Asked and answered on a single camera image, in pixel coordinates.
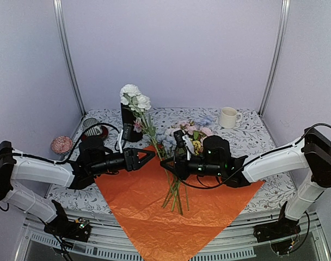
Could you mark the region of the white artificial flower stem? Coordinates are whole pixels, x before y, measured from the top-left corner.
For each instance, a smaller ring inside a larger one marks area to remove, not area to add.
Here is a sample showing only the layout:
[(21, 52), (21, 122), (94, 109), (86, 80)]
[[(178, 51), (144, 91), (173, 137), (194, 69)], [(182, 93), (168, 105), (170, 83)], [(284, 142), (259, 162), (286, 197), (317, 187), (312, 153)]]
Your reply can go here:
[(134, 119), (131, 125), (134, 131), (145, 134), (150, 143), (156, 149), (160, 160), (165, 159), (166, 152), (156, 139), (156, 127), (148, 111), (151, 109), (151, 100), (142, 94), (139, 87), (134, 84), (126, 84), (120, 90), (120, 103), (122, 108), (129, 111)]

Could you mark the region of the orange yellow wrapping paper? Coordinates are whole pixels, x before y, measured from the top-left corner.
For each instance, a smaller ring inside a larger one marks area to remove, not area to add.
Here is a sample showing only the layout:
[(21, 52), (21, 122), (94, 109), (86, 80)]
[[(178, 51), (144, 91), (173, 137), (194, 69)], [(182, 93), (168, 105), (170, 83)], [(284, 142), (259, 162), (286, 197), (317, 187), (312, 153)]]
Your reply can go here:
[(262, 186), (218, 186), (213, 177), (200, 190), (195, 177), (179, 189), (180, 202), (168, 200), (173, 178), (153, 158), (137, 171), (96, 179), (103, 198), (131, 243), (145, 260), (189, 260), (230, 225)]

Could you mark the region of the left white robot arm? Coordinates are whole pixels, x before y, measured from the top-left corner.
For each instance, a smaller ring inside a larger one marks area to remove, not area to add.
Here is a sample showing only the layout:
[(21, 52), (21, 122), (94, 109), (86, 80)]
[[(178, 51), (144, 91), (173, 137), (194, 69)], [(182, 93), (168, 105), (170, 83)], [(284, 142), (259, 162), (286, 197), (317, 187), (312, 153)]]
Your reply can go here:
[(42, 198), (22, 185), (21, 180), (82, 190), (99, 175), (139, 170), (154, 157), (154, 151), (137, 148), (113, 152), (101, 139), (89, 137), (79, 144), (76, 160), (52, 161), (24, 154), (13, 149), (10, 142), (3, 141), (0, 143), (0, 201), (50, 223), (59, 235), (67, 236), (72, 232), (72, 224), (60, 204)]

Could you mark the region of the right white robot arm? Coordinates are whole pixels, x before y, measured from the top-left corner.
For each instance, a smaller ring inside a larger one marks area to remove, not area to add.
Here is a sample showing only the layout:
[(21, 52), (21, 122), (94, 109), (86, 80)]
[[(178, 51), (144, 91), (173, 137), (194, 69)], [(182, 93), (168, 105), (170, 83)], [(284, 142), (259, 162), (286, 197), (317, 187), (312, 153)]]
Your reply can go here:
[(287, 201), (281, 219), (273, 224), (273, 233), (284, 237), (293, 230), (302, 214), (331, 188), (331, 141), (314, 126), (305, 129), (295, 141), (259, 156), (231, 155), (230, 144), (217, 135), (205, 138), (203, 152), (194, 154), (189, 137), (175, 132), (176, 149), (173, 157), (161, 161), (161, 167), (173, 173), (181, 182), (191, 175), (219, 177), (232, 188), (246, 187), (266, 177), (283, 172), (306, 169), (308, 175), (292, 199)]

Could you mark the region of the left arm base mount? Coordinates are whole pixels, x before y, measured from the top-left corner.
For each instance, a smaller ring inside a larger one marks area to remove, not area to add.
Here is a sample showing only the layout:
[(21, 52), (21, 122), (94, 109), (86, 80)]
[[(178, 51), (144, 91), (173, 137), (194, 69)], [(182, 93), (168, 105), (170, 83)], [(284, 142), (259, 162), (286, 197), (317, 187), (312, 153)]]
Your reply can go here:
[(44, 232), (61, 238), (87, 243), (91, 232), (91, 225), (84, 225), (81, 223), (82, 220), (79, 222), (70, 221), (62, 205), (55, 200), (52, 200), (52, 203), (56, 208), (56, 217), (51, 222), (46, 223)]

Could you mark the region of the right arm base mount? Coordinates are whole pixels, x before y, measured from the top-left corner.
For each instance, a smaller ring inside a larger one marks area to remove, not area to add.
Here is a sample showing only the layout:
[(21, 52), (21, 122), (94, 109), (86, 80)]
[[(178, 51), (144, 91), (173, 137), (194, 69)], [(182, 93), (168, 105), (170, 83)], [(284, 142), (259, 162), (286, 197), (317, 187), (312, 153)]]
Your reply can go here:
[(253, 235), (259, 243), (296, 235), (301, 231), (298, 220), (295, 221), (286, 217), (286, 205), (287, 202), (283, 204), (277, 221), (254, 227)]

